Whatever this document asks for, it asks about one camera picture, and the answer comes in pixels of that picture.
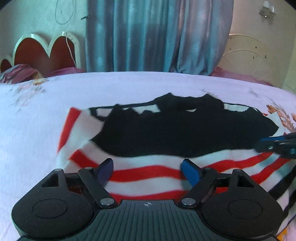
headboard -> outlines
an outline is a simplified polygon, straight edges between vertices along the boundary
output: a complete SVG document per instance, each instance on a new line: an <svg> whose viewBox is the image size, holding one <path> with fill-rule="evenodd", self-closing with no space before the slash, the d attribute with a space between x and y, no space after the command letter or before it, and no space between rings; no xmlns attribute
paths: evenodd
<svg viewBox="0 0 296 241"><path fill-rule="evenodd" d="M38 34L23 35L16 43L12 57L4 56L0 61L1 72L16 64L28 64L43 76L63 68L81 68L79 41L69 32L55 36L49 45Z"/></svg>
<svg viewBox="0 0 296 241"><path fill-rule="evenodd" d="M274 53L253 37L230 34L218 66L234 73L268 81L279 87L279 67Z"/></svg>

wall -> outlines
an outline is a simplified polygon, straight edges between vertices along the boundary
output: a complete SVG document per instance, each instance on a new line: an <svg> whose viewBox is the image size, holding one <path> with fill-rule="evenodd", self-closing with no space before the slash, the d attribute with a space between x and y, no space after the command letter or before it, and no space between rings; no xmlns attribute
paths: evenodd
<svg viewBox="0 0 296 241"><path fill-rule="evenodd" d="M80 40L82 66L85 68L85 23L87 0L73 0L76 9L71 20L60 25L55 21L57 0L11 0L0 11L0 56L12 54L18 39L25 33L37 33L48 43L52 36L69 31ZM267 44L278 57L280 85L283 85L296 33L296 11L284 0L269 0L277 16L272 24L258 14L264 0L234 0L231 33L250 35ZM59 0L64 15L72 12L72 0ZM58 20L63 21L60 10Z"/></svg>
<svg viewBox="0 0 296 241"><path fill-rule="evenodd" d="M296 11L284 0L269 0L277 15L269 23L258 14L264 0L234 0L232 34L246 34L269 46L277 56L280 86L284 84L296 34Z"/></svg>
<svg viewBox="0 0 296 241"><path fill-rule="evenodd" d="M283 89L296 93L296 38L289 71Z"/></svg>
<svg viewBox="0 0 296 241"><path fill-rule="evenodd" d="M57 20L55 20L57 0L11 0L0 11L0 56L12 55L12 51L19 38L27 33L36 33L48 43L51 38L62 31L72 32L80 42L81 65L86 68L85 61L85 23L81 20L87 15L87 0L59 0Z"/></svg>

blue curtain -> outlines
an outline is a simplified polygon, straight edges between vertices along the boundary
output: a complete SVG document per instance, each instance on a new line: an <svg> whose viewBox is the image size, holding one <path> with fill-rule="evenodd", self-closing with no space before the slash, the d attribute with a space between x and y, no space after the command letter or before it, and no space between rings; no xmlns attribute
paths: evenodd
<svg viewBox="0 0 296 241"><path fill-rule="evenodd" d="M88 0L88 72L209 75L225 50L234 0Z"/></svg>

crosshair marking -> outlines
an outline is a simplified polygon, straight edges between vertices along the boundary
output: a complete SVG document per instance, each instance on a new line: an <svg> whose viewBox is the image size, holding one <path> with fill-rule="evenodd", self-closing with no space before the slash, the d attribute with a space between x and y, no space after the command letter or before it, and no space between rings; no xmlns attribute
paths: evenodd
<svg viewBox="0 0 296 241"><path fill-rule="evenodd" d="M143 205L145 205L146 207L150 207L150 206L153 205L153 204L150 203L150 202L146 202L146 203L144 203Z"/></svg>

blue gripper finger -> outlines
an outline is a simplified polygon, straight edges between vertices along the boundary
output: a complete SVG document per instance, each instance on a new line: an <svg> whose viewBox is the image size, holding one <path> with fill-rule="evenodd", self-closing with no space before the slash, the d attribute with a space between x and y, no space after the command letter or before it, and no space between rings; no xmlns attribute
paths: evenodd
<svg viewBox="0 0 296 241"><path fill-rule="evenodd" d="M199 167L197 166L197 168L194 168L193 165L195 164L190 164L189 162L191 161L185 159L181 164L181 170L191 186L194 187L200 181L201 176L198 170Z"/></svg>

